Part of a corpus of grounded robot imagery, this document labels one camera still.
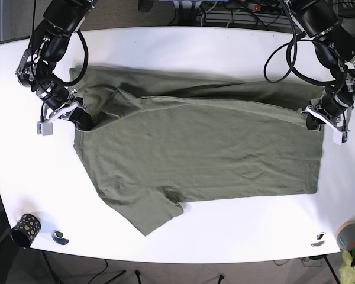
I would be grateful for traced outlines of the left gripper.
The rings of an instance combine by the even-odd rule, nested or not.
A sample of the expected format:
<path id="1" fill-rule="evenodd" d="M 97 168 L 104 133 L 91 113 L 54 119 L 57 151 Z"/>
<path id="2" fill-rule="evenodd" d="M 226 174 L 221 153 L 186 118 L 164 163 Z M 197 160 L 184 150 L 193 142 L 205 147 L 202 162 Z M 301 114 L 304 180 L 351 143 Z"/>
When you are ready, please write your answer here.
<path id="1" fill-rule="evenodd" d="M 298 112 L 306 116 L 306 128 L 309 131 L 321 131 L 328 126 L 333 131 L 333 142 L 342 145 L 350 142 L 348 128 L 351 107 L 340 100 L 335 92 L 324 89 L 320 98 L 311 99 Z"/>

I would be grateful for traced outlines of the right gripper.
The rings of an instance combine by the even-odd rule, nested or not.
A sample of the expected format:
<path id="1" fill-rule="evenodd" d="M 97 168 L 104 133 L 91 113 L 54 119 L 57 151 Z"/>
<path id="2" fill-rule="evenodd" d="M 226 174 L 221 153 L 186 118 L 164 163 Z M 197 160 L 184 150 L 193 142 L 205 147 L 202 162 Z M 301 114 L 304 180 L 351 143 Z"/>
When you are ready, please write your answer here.
<path id="1" fill-rule="evenodd" d="M 73 115 L 73 123 L 78 130 L 89 131 L 93 128 L 92 117 L 85 111 L 85 104 L 81 98 L 75 97 L 78 90 L 71 90 L 67 102 L 52 111 L 49 115 L 48 105 L 44 102 L 41 107 L 40 121 L 37 122 L 37 134 L 42 136 L 53 134 L 53 122 L 57 119 L 68 120 Z"/>

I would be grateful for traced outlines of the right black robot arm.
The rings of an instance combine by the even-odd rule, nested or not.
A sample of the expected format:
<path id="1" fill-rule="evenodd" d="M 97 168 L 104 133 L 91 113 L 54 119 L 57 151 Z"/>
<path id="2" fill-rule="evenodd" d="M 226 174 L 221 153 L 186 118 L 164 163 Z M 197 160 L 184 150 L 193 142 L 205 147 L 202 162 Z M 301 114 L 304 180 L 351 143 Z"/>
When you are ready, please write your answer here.
<path id="1" fill-rule="evenodd" d="M 80 30 L 96 1 L 51 1 L 38 26 L 32 27 L 28 48 L 16 69 L 19 83 L 31 89 L 42 100 L 39 135 L 51 135 L 53 122 L 70 121 L 81 131 L 93 127 L 92 117 L 86 112 L 83 98 L 77 97 L 76 85 L 88 68 L 88 46 Z M 77 78 L 65 82 L 54 74 L 54 69 L 67 51 L 71 36 L 76 33 L 82 43 L 83 66 Z"/>

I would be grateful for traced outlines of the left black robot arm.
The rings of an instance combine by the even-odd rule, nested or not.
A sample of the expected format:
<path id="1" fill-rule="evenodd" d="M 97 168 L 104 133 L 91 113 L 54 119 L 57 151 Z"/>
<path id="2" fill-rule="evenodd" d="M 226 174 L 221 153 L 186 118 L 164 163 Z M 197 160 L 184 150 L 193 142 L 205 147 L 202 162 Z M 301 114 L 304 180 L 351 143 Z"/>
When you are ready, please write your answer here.
<path id="1" fill-rule="evenodd" d="M 327 125 L 333 130 L 333 142 L 341 145 L 350 139 L 348 128 L 355 101 L 355 40 L 341 26 L 338 15 L 327 1 L 281 1 L 293 32 L 286 48 L 288 74 L 324 88 L 318 99 L 300 109 L 306 115 L 308 130 L 319 130 Z M 308 41 L 314 45 L 319 62 L 330 71 L 332 81 L 309 78 L 295 68 L 298 43 Z"/>

